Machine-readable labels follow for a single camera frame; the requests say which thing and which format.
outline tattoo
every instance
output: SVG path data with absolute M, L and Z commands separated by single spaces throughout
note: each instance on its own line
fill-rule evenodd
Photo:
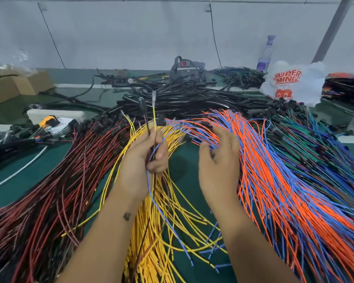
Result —
M 126 221 L 129 221 L 130 220 L 130 216 L 131 214 L 129 212 L 125 212 L 124 215 L 123 215 L 123 218 L 126 220 Z

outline gray pole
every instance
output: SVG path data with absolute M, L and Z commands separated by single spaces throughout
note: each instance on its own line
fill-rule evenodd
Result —
M 329 50 L 330 45 L 332 44 L 335 36 L 344 21 L 344 18 L 349 11 L 349 8 L 352 4 L 353 0 L 341 0 L 333 19 L 326 30 L 326 33 L 321 41 L 321 44 L 313 58 L 312 62 L 323 61 L 326 53 Z

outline white wall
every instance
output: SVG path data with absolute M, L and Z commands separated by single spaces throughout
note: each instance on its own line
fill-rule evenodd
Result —
M 170 69 L 177 55 L 219 66 L 202 0 L 1 0 L 1 62 L 25 51 L 29 66 L 63 67 L 37 1 L 67 68 Z M 268 34 L 274 61 L 310 63 L 340 0 L 304 1 L 212 0 L 222 65 L 255 68 Z M 324 61 L 354 72 L 354 4 Z

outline forearm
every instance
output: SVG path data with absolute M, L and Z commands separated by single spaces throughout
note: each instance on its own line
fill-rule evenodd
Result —
M 114 186 L 57 283 L 120 282 L 139 205 Z
M 216 208 L 213 212 L 222 231 L 238 282 L 299 282 L 293 271 L 278 257 L 270 243 L 259 232 L 237 199 Z

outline plastic bottle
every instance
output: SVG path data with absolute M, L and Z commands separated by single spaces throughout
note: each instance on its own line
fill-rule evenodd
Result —
M 257 69 L 259 71 L 267 72 L 268 67 L 271 60 L 271 45 L 273 44 L 273 40 L 276 36 L 275 35 L 268 35 L 268 42 L 266 43 L 265 49 L 258 59 Z

